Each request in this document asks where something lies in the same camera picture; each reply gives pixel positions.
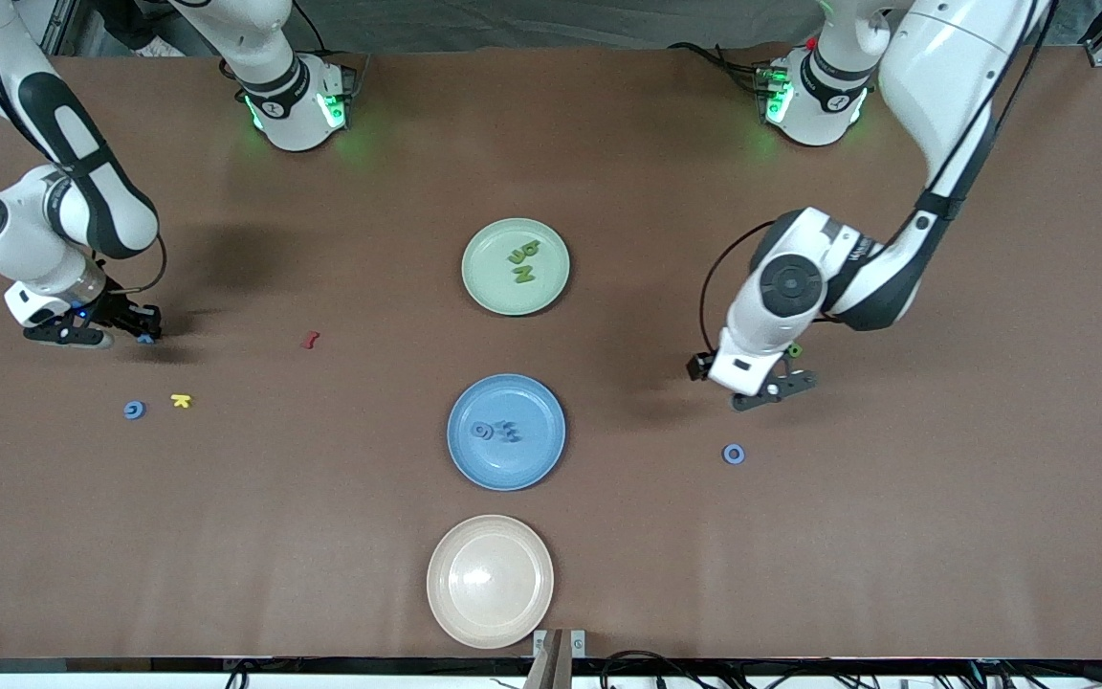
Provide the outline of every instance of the brown table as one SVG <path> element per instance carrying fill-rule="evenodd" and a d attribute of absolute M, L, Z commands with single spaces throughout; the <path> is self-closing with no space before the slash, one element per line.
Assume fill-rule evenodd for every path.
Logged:
<path fill-rule="evenodd" d="M 1079 49 L 1041 57 L 905 322 L 813 327 L 821 387 L 746 415 L 683 373 L 700 279 L 788 209 L 899 226 L 925 166 L 878 98 L 801 149 L 687 53 L 383 56 L 355 129 L 288 154 L 214 62 L 58 69 L 162 215 L 171 335 L 42 347 L 0 302 L 0 656 L 480 655 L 424 568 L 485 513 L 545 538 L 545 623 L 594 654 L 1102 656 L 1102 69 Z M 0 121 L 0 189 L 39 161 Z M 462 287 L 508 215 L 572 249 L 545 314 Z M 511 494 L 443 431 L 499 372 L 569 413 L 560 466 Z"/>

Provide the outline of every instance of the green plate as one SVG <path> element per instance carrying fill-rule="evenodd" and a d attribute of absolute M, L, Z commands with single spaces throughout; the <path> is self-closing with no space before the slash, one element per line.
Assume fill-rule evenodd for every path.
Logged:
<path fill-rule="evenodd" d="M 569 247 L 553 229 L 507 218 L 478 230 L 462 257 L 462 280 L 483 309 L 525 316 L 547 309 L 569 284 Z"/>

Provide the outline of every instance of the plate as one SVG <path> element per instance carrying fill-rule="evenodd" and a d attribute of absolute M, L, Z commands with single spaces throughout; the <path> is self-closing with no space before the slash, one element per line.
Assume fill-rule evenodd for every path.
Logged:
<path fill-rule="evenodd" d="M 517 644 L 551 606 L 554 571 L 533 529 L 504 515 L 468 518 L 441 538 L 428 603 L 447 635 L 476 649 Z"/>
<path fill-rule="evenodd" d="M 547 309 L 569 284 L 569 247 L 529 218 L 490 223 L 462 257 L 462 282 L 483 309 L 525 316 Z"/>
<path fill-rule="evenodd" d="M 560 461 L 569 428 L 554 394 L 516 373 L 467 388 L 450 411 L 450 456 L 468 480 L 490 489 L 529 488 Z"/>

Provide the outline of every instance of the table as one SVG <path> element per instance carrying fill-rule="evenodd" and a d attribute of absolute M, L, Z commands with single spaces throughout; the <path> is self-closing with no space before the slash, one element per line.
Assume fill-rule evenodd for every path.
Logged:
<path fill-rule="evenodd" d="M 801 206 L 899 227 L 925 166 L 879 98 L 801 149 L 688 53 L 381 56 L 355 129 L 289 154 L 214 62 L 57 67 L 162 216 L 170 338 L 42 347 L 0 302 L 0 656 L 495 655 L 424 599 L 441 536 L 489 513 L 545 538 L 545 624 L 595 655 L 1102 656 L 1102 69 L 1081 49 L 1041 56 L 905 322 L 814 326 L 821 387 L 746 415 L 685 378 L 700 280 Z M 0 121 L 0 189 L 39 161 Z M 545 314 L 461 283 L 508 215 L 572 250 Z M 499 372 L 569 415 L 560 466 L 511 494 L 443 438 Z"/>

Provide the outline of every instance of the green light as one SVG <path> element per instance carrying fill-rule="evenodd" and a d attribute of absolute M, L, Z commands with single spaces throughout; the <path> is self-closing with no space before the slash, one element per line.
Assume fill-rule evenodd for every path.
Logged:
<path fill-rule="evenodd" d="M 773 96 L 768 99 L 768 119 L 770 121 L 780 123 L 785 119 L 785 110 L 788 109 L 788 105 L 793 99 L 793 85 L 788 84 L 787 87 L 777 96 Z"/>
<path fill-rule="evenodd" d="M 342 99 L 338 96 L 325 97 L 318 93 L 317 104 L 323 109 L 323 115 L 325 115 L 325 123 L 328 123 L 332 129 L 337 129 L 346 122 L 346 117 L 343 114 Z"/>
<path fill-rule="evenodd" d="M 862 88 L 861 96 L 857 96 L 857 104 L 853 106 L 853 117 L 849 118 L 849 123 L 857 121 L 861 117 L 861 105 L 866 101 L 866 94 L 869 93 L 868 88 Z"/>
<path fill-rule="evenodd" d="M 253 127 L 258 131 L 262 131 L 262 120 L 258 118 L 258 110 L 253 109 L 253 104 L 250 103 L 249 96 L 245 97 L 245 104 L 249 106 L 249 114 L 253 115 Z"/>

